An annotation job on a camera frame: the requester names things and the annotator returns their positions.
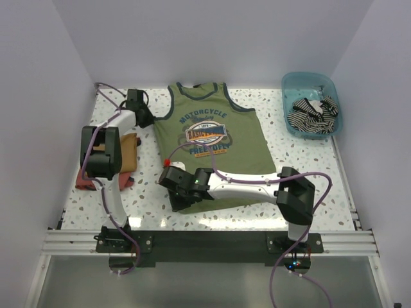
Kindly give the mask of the olive green tank top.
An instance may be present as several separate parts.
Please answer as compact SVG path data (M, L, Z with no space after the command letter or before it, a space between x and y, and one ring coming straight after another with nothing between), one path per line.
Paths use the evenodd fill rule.
M168 86L168 113L154 122L163 160L184 163L189 173L209 168L239 174L275 173L276 167L254 108L235 103L225 83Z

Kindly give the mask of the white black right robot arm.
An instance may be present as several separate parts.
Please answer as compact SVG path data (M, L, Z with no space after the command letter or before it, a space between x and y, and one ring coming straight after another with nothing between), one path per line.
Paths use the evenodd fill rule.
M301 252L309 244L315 185L292 167L283 167L278 174L242 175L211 168L198 168L191 174L170 165L161 173L159 184L187 206L233 198L276 205L288 222L287 247Z

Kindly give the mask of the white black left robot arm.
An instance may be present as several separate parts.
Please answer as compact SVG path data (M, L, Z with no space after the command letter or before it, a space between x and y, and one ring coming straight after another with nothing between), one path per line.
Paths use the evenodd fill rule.
M119 174L123 163L120 138L134 127L146 128L155 117L148 108L146 91L128 89L125 100L106 120L84 126L81 133L80 167L101 194L104 227L125 228L128 216L121 201Z

